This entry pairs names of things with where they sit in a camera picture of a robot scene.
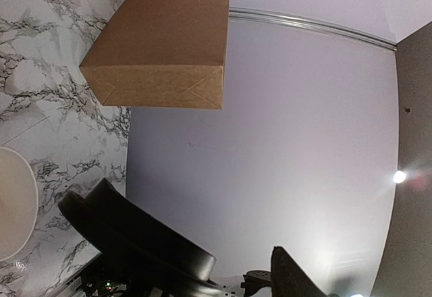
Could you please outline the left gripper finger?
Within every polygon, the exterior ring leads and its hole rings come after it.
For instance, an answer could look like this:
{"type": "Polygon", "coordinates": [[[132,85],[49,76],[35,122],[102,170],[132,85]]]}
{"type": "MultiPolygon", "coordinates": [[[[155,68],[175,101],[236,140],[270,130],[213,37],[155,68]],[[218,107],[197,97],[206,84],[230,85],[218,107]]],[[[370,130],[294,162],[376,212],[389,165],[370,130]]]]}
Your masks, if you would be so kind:
{"type": "Polygon", "coordinates": [[[271,255],[271,293],[276,297],[326,296],[281,246],[275,246],[271,255]]]}

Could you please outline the black plastic cup lid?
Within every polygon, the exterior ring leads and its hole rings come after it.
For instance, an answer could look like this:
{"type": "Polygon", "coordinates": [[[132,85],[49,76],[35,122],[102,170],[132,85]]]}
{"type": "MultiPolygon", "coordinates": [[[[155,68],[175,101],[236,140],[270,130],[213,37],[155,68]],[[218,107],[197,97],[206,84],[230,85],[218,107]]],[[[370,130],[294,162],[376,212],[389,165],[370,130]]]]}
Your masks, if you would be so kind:
{"type": "Polygon", "coordinates": [[[126,252],[133,263],[150,256],[198,280],[210,278],[212,254],[134,205],[105,178],[85,197],[69,190],[58,207],[101,252],[126,252]]]}

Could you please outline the white paper cup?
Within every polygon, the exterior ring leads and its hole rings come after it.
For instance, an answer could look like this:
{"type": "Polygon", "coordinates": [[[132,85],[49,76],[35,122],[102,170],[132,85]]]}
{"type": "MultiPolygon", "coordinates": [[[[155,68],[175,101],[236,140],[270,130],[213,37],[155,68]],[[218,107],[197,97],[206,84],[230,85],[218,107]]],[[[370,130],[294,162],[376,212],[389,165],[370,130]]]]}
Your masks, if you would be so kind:
{"type": "Polygon", "coordinates": [[[30,164],[19,152],[1,147],[1,260],[15,256],[32,235],[38,188],[30,164]]]}

